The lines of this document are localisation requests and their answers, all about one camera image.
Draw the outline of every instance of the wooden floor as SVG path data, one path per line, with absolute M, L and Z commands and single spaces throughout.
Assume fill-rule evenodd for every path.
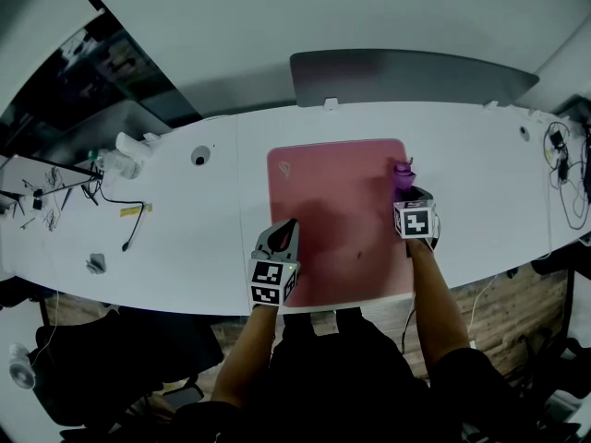
M 513 279 L 507 278 L 504 273 L 491 283 L 492 279 L 487 278 L 454 288 L 452 294 L 468 326 L 476 296 L 489 285 L 478 298 L 470 339 L 476 342 L 477 349 L 482 350 L 507 379 L 515 382 L 526 360 L 525 346 L 518 341 L 519 337 L 522 334 L 527 336 L 536 348 L 542 341 L 539 334 L 541 329 L 551 329 L 553 336 L 561 329 L 566 296 L 566 271 L 539 276 L 531 266 L 526 265 L 519 269 Z M 109 310 L 97 302 L 68 294 L 60 294 L 59 301 L 59 325 L 88 323 L 104 317 Z M 362 307 L 362 311 L 365 318 L 391 337 L 400 348 L 404 323 L 410 307 L 411 299 L 406 299 Z M 50 323 L 54 324 L 55 298 L 47 301 L 47 308 Z M 232 350 L 246 320 L 246 317 L 233 317 L 211 326 L 222 346 L 224 356 Z M 336 316 L 333 312 L 313 314 L 312 322 L 318 335 L 337 332 Z M 283 319 L 279 317 L 275 344 L 281 340 L 282 331 Z M 405 348 L 404 358 L 415 376 L 427 378 L 414 318 L 406 332 Z M 211 395 L 220 367 L 221 365 L 218 365 L 199 375 L 198 384 L 205 392 L 206 398 Z M 175 389 L 182 384 L 168 385 L 165 390 Z

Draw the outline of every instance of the pink cutting board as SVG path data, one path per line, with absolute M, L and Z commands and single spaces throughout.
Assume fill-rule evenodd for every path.
M 413 270 L 392 220 L 397 139 L 278 148 L 267 156 L 273 222 L 300 224 L 298 285 L 287 306 L 409 293 Z

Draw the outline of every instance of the black and white marker cube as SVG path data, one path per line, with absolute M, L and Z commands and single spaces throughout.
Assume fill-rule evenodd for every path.
M 254 304 L 285 303 L 297 285 L 299 263 L 251 259 L 248 262 L 248 299 Z
M 401 238 L 433 237 L 435 218 L 432 199 L 394 203 L 394 225 Z

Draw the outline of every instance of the purple bottle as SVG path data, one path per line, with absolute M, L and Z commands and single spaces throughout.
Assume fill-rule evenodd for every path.
M 392 203 L 402 202 L 406 198 L 405 194 L 410 192 L 410 188 L 415 182 L 416 174 L 410 168 L 413 163 L 410 162 L 396 162 L 394 165 L 393 179 L 392 179 Z

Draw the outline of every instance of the yellow tag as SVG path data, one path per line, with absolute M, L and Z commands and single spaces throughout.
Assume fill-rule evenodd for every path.
M 131 215 L 139 215 L 140 211 L 141 207 L 129 207 L 128 209 L 119 210 L 119 216 L 123 218 L 130 217 Z M 151 211 L 151 203 L 144 205 L 144 211 Z

